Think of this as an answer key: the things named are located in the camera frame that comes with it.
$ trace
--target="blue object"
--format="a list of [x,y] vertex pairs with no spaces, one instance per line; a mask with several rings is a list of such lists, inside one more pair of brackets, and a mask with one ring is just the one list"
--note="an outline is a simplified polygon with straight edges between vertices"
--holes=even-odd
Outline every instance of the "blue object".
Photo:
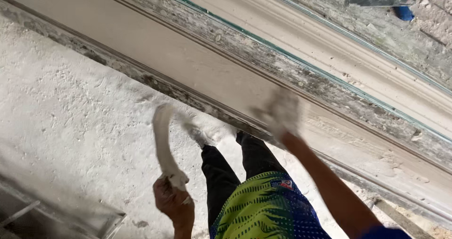
[[408,6],[394,6],[395,14],[403,21],[411,21],[415,16]]

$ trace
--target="leg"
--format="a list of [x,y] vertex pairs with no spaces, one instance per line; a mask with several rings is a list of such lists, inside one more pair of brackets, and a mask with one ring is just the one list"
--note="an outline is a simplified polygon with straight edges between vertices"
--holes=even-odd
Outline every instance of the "leg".
[[201,168],[207,182],[207,212],[210,228],[226,200],[239,186],[240,180],[215,146],[203,146],[201,157]]
[[242,146],[246,179],[270,171],[287,173],[262,140],[240,131],[235,141]]

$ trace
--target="plaster dust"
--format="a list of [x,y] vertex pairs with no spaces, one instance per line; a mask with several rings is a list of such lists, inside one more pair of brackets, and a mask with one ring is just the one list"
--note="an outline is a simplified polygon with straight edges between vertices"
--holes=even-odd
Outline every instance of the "plaster dust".
[[[126,212],[129,219],[117,238],[172,238],[172,224],[156,210],[152,194],[161,171],[151,121],[163,103],[217,140],[237,176],[245,179],[230,126],[3,17],[0,95],[0,171],[70,212],[89,212],[88,203],[100,201]],[[194,238],[208,238],[201,150],[177,120],[170,125],[169,139],[179,167],[190,178]],[[325,230],[346,238],[302,166],[269,147],[311,201]]]

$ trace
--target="shoe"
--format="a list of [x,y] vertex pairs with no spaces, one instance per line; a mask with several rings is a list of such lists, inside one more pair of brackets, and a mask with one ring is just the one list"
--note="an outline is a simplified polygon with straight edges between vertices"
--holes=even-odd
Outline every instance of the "shoe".
[[215,141],[207,137],[206,133],[201,131],[197,126],[185,124],[184,128],[189,133],[190,138],[193,139],[201,149],[206,145],[215,146]]

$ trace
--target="worker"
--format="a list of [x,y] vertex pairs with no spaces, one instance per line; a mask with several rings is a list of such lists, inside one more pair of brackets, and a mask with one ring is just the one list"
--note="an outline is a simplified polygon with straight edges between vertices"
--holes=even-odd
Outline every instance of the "worker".
[[[410,238],[402,230],[385,228],[297,136],[298,98],[294,94],[284,89],[276,92],[265,121],[274,137],[308,171],[331,215],[349,238]],[[314,208],[262,140],[243,131],[237,133],[246,171],[246,180],[240,183],[204,132],[192,127],[189,135],[202,149],[211,239],[330,239]],[[157,208],[173,222],[174,239],[190,239],[195,213],[193,201],[183,204],[188,192],[160,178],[154,183],[154,194]]]

